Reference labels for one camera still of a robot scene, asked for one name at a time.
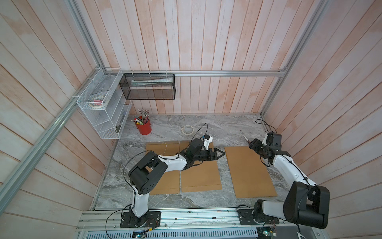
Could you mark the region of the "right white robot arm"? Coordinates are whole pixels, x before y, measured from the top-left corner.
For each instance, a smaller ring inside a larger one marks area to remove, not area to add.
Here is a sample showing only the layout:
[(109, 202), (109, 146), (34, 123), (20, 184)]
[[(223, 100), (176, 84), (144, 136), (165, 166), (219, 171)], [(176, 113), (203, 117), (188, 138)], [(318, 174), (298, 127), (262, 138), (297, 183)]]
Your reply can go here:
[(248, 146), (226, 147), (225, 155), (238, 198), (274, 197), (276, 192), (267, 169), (277, 169), (288, 185), (283, 202), (259, 199), (253, 207), (239, 205), (241, 225), (269, 224), (284, 220), (296, 225), (324, 229), (329, 218), (330, 192), (309, 179), (282, 150), (282, 136), (273, 131), (264, 140), (254, 139)]

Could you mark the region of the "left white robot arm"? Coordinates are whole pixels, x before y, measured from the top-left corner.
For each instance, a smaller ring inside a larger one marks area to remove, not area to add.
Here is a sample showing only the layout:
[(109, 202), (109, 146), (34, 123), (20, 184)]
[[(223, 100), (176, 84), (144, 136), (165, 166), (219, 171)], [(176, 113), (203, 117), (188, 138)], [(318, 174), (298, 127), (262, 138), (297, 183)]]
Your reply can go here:
[(212, 137), (205, 135), (201, 139), (193, 139), (176, 155), (163, 156), (152, 150), (145, 151), (146, 154), (128, 173), (128, 185), (133, 190), (134, 199), (128, 215), (122, 218), (138, 227), (149, 222), (149, 193), (166, 172), (184, 171), (193, 167), (196, 161), (217, 161), (225, 155), (224, 151), (216, 147), (209, 148), (210, 143)]

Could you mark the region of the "brown kraft file bag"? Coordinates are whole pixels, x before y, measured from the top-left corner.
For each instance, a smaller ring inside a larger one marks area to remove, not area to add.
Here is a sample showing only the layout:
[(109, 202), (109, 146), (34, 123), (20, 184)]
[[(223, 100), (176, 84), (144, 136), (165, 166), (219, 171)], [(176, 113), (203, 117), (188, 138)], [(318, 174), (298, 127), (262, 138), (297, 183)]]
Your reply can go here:
[[(180, 143), (178, 141), (148, 142), (146, 150), (154, 151), (156, 154), (171, 156), (179, 153)], [(150, 195), (165, 195), (180, 193), (180, 172), (166, 172), (160, 179)]]

